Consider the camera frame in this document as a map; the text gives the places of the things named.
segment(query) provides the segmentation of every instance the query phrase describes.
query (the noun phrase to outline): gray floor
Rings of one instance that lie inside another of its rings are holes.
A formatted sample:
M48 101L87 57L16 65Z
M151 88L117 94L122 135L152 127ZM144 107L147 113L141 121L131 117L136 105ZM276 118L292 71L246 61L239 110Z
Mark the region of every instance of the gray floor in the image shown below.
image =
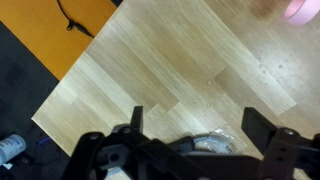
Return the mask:
M31 120L36 110L59 81L41 62L0 22L0 139L17 133L27 143L25 155L31 165L12 162L10 170L0 167L12 179L59 179L69 157L51 140L38 145L48 136Z

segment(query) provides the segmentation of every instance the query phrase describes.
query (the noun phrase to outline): metal bolt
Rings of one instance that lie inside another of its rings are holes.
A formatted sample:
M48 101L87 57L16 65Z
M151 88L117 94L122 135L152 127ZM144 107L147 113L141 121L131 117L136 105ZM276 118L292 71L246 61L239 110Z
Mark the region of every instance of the metal bolt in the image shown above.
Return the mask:
M90 139L91 139L91 140L96 140L96 139L98 139L98 138L99 138L99 134L97 134L97 133L90 135Z
M291 129L285 129L284 132L291 136L295 134Z
M125 134L129 134L131 133L131 129L130 128L125 128L124 130L122 130L123 133Z

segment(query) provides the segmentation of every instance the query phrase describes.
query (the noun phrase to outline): white bottle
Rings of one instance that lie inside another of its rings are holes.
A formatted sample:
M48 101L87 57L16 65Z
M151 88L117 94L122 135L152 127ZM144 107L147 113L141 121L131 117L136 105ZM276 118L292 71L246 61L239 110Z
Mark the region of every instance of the white bottle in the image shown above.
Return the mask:
M24 139L13 134L6 139L0 141L0 166L26 149Z

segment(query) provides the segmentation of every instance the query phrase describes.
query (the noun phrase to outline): orange mat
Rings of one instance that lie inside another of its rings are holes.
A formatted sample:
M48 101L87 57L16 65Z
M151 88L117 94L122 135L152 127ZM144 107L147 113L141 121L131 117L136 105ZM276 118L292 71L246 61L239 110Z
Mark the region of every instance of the orange mat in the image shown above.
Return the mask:
M61 0L61 4L71 19L93 35L116 10L111 0ZM1 0L0 20L58 79L92 41L76 28L66 30L68 21L56 0Z

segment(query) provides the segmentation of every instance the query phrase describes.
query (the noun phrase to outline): pink object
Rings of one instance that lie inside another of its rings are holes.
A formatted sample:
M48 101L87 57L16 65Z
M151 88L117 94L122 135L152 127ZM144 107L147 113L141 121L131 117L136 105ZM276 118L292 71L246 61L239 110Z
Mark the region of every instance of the pink object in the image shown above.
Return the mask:
M320 10L320 0L292 0L284 18L293 25L309 22Z

